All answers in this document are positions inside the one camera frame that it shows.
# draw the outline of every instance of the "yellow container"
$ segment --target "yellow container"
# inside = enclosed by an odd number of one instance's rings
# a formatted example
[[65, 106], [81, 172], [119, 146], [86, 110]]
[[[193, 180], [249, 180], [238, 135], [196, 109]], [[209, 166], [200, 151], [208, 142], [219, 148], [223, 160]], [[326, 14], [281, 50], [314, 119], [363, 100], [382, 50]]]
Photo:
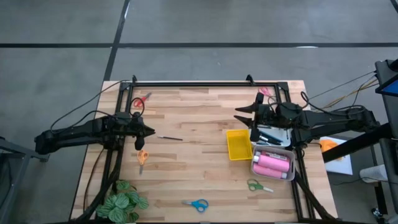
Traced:
[[249, 130], [228, 130], [226, 132], [229, 159], [232, 161], [248, 160], [253, 158]]

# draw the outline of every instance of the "green leaf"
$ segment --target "green leaf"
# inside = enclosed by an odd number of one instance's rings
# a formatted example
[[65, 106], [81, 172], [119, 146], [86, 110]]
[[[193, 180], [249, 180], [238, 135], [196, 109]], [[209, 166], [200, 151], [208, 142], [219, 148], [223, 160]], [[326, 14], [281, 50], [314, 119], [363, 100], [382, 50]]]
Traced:
[[115, 223], [126, 223], [127, 222], [127, 214], [120, 208], [116, 207], [112, 209], [112, 211], [108, 215], [109, 219]]
[[136, 222], [139, 219], [139, 215], [136, 212], [130, 213], [130, 222]]
[[112, 209], [110, 205], [98, 205], [96, 212], [99, 217], [107, 217]]
[[130, 188], [130, 183], [126, 180], [119, 181], [116, 184], [116, 189], [118, 190], [127, 190]]
[[110, 205], [110, 206], [114, 207], [114, 203], [116, 202], [117, 199], [118, 198], [117, 198], [116, 195], [111, 195], [111, 196], [106, 198], [105, 205]]
[[126, 208], [124, 208], [123, 210], [124, 210], [125, 212], [127, 212], [127, 213], [130, 213], [130, 212], [132, 212], [132, 211], [134, 210], [134, 208], [136, 207], [136, 205], [137, 205], [137, 204], [135, 204], [135, 203], [129, 203], [129, 205], [128, 205]]
[[132, 203], [139, 202], [139, 195], [137, 192], [127, 192], [126, 196], [130, 199], [130, 202], [132, 202]]
[[114, 203], [119, 208], [126, 208], [129, 205], [129, 198], [124, 193], [117, 195], [116, 202]]
[[144, 197], [139, 197], [138, 207], [141, 209], [146, 209], [148, 206], [148, 200]]

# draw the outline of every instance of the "artificial plant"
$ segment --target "artificial plant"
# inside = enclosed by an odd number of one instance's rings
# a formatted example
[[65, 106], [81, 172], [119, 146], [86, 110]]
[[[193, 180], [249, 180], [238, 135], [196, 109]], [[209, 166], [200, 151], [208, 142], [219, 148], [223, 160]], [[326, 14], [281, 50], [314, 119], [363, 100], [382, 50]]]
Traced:
[[116, 194], [111, 190], [104, 205], [99, 205], [96, 213], [99, 217], [109, 218], [117, 224], [136, 222], [139, 215], [134, 211], [138, 206], [146, 209], [149, 204], [146, 198], [140, 197], [137, 189], [126, 180], [116, 181]]

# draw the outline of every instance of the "green scissors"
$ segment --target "green scissors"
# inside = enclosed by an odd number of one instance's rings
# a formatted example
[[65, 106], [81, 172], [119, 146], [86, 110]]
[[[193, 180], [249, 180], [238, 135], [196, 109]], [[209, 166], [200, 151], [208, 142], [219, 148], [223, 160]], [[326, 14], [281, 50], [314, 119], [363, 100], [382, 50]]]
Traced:
[[248, 186], [250, 191], [255, 191], [255, 190], [266, 190], [268, 192], [274, 192], [274, 190], [269, 189], [268, 187], [265, 187], [261, 185], [257, 180], [254, 179], [249, 179], [248, 180]]

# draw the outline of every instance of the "blue scissors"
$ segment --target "blue scissors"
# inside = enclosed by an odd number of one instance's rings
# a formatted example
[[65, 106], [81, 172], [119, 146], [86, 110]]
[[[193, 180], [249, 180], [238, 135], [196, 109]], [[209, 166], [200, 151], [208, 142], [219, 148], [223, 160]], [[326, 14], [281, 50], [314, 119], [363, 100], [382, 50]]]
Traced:
[[205, 199], [199, 199], [193, 202], [184, 200], [182, 203], [194, 206], [200, 213], [205, 212], [207, 207], [209, 207], [209, 203]]

